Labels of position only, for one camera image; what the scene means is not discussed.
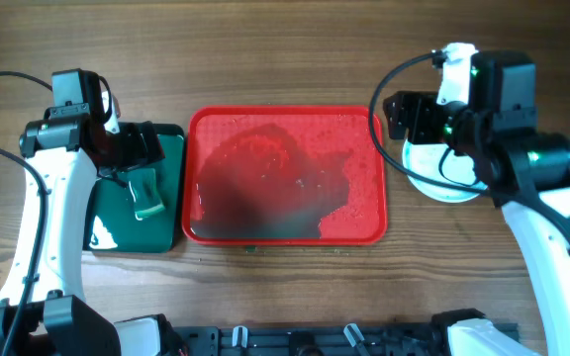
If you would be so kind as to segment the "green yellow sponge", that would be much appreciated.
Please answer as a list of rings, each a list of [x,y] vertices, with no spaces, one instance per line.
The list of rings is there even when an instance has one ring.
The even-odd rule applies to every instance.
[[[141,168],[129,172],[128,183],[137,221],[151,218],[165,210],[153,168]]]

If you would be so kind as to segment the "white plate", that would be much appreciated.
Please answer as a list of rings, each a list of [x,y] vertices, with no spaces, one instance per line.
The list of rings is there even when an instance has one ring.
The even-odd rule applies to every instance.
[[[487,186],[478,180],[471,157],[457,156],[445,143],[412,144],[405,141],[402,149],[405,168],[442,183],[484,191]],[[448,204],[473,200],[478,193],[443,188],[409,177],[411,183],[426,196]]]

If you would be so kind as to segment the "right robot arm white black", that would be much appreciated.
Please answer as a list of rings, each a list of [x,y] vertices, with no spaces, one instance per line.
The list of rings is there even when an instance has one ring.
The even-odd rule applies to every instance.
[[[533,94],[479,91],[440,103],[400,91],[383,102],[392,139],[444,143],[473,160],[521,249],[552,355],[570,355],[570,141],[536,128]]]

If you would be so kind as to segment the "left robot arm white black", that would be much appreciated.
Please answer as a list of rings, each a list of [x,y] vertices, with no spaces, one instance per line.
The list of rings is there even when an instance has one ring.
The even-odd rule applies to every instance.
[[[104,170],[162,158],[151,122],[109,133],[83,115],[31,122],[16,157],[26,196],[12,268],[0,291],[0,355],[179,355],[162,314],[113,323],[84,298],[81,258],[88,203]]]

